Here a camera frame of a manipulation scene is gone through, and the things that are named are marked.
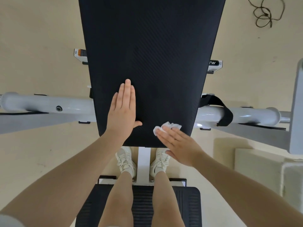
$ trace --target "hand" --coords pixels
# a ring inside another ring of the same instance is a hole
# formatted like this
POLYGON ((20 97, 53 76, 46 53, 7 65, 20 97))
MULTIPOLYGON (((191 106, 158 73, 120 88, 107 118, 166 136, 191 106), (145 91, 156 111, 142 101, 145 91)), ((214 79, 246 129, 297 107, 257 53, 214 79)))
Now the hand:
POLYGON ((167 133, 157 129, 156 135, 158 139, 169 148, 166 153, 178 162, 187 166, 193 166, 195 159, 200 154, 205 154, 193 138, 178 128, 173 127, 170 129, 167 126, 163 126, 162 129, 167 133))
POLYGON ((116 92, 108 112, 106 133, 111 133, 120 141, 125 141, 133 128, 141 126, 142 122, 136 119, 136 96, 134 86, 127 79, 121 84, 119 93, 116 92))

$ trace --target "foot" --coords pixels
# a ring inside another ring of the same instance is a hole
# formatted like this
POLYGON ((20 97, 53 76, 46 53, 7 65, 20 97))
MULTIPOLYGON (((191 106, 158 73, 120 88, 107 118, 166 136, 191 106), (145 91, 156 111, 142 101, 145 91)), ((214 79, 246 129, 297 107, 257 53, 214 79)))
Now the foot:
POLYGON ((132 178, 137 175, 137 166, 131 159, 131 149, 129 146, 122 146, 116 153, 116 158, 118 160, 117 165, 119 166, 121 173, 124 171, 129 172, 132 178))
POLYGON ((166 171, 167 166, 169 165, 170 156, 165 154, 165 151, 168 149, 158 148, 156 151, 156 159, 150 165, 149 174, 153 177, 160 171, 166 171))

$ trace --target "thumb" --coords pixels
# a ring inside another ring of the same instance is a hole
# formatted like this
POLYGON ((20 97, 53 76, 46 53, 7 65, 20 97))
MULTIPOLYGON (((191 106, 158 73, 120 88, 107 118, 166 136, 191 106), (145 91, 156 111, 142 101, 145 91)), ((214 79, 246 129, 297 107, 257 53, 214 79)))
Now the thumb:
POLYGON ((142 122, 141 121, 135 121, 134 122, 134 128, 137 126, 142 126, 142 122))
POLYGON ((175 156, 175 154, 174 154, 171 150, 165 151, 165 154, 168 154, 168 155, 171 156, 173 159, 179 161, 179 160, 177 159, 177 157, 175 156))

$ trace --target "white tissue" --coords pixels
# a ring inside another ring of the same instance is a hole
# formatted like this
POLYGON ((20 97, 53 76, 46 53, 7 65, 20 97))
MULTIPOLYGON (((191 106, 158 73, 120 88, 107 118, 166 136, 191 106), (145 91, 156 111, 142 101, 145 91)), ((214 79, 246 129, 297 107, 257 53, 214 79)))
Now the white tissue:
MULTIPOLYGON (((170 123, 170 122, 166 122, 166 123, 162 124, 162 126, 168 126, 170 129, 172 129, 173 127, 176 127, 176 128, 178 128, 178 129, 181 129, 181 127, 182 127, 182 126, 179 125, 179 124, 170 123)), ((154 130, 153 130, 154 135, 156 135, 156 130, 157 130, 157 129, 160 129, 161 131, 164 131, 164 132, 166 133, 166 131, 162 129, 162 126, 161 126, 161 127, 160 127, 160 126, 155 126, 155 128, 154 128, 154 130)))

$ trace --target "leg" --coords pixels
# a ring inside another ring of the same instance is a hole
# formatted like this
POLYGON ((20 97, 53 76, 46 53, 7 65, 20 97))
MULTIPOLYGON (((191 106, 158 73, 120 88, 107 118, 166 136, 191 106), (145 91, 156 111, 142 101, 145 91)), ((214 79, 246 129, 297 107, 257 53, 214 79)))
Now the leg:
POLYGON ((134 225, 131 206, 133 203, 132 178, 136 175, 136 166, 131 160, 129 147, 122 147, 116 157, 121 175, 108 195, 98 227, 132 227, 134 225))
POLYGON ((165 173, 169 158, 165 150, 157 150, 156 160, 151 164, 151 175, 154 176, 154 216, 151 225, 184 227, 176 195, 165 173))

